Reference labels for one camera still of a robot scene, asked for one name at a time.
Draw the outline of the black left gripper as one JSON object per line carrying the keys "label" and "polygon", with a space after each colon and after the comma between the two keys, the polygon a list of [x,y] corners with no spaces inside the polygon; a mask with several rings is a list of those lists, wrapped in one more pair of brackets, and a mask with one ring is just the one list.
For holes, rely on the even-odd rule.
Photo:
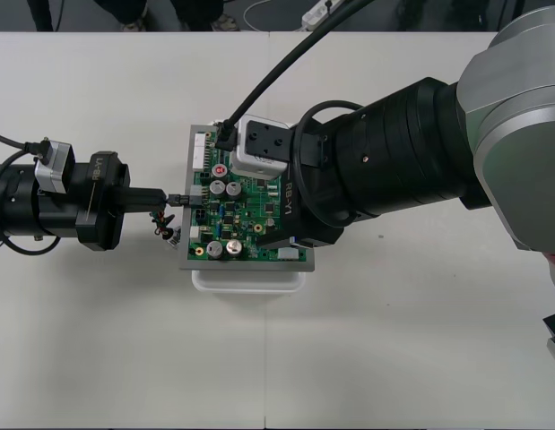
{"label": "black left gripper", "polygon": [[76,163],[67,191],[53,193],[38,189],[38,221],[56,237],[76,238],[94,251],[115,248],[123,226],[121,212],[164,211],[166,194],[156,188],[121,187],[119,210],[111,201],[112,190],[129,184],[128,165],[111,151],[91,155],[87,163]]}

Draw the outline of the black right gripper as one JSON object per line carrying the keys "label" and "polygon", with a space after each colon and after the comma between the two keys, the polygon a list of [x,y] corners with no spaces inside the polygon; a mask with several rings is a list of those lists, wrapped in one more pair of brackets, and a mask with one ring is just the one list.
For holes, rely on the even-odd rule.
{"label": "black right gripper", "polygon": [[292,167],[281,175],[281,227],[284,231],[271,231],[257,238],[257,247],[267,250],[296,245],[316,248],[334,245],[344,232],[317,219],[305,206]]}

